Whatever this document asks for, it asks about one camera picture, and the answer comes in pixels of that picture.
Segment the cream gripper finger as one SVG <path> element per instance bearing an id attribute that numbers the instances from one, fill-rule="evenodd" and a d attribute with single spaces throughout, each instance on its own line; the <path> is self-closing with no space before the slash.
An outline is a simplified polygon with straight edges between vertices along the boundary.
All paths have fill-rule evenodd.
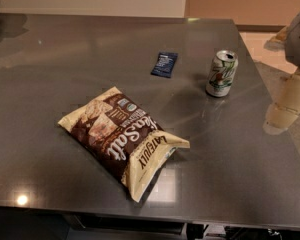
<path id="1" fill-rule="evenodd" d="M 265 130 L 287 130 L 300 116 L 300 68 L 284 83 L 278 98 L 268 107 Z"/>

